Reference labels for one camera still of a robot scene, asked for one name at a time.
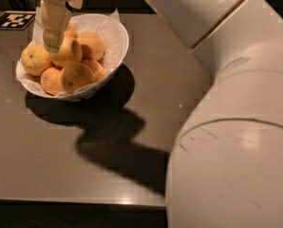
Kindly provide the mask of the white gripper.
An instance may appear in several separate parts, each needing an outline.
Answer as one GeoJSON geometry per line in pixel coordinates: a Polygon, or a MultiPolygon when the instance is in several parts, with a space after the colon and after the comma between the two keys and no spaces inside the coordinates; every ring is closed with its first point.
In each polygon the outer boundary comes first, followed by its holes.
{"type": "Polygon", "coordinates": [[[41,1],[43,42],[47,51],[57,53],[64,41],[64,33],[71,17],[71,12],[66,6],[79,10],[82,5],[83,0],[41,1]]]}

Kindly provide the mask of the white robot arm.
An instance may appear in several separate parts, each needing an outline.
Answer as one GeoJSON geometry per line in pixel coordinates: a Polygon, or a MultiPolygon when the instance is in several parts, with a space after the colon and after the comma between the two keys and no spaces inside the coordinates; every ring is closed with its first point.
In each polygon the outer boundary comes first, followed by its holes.
{"type": "Polygon", "coordinates": [[[166,173],[168,228],[283,228],[283,18],[265,0],[145,0],[207,69],[166,173]]]}

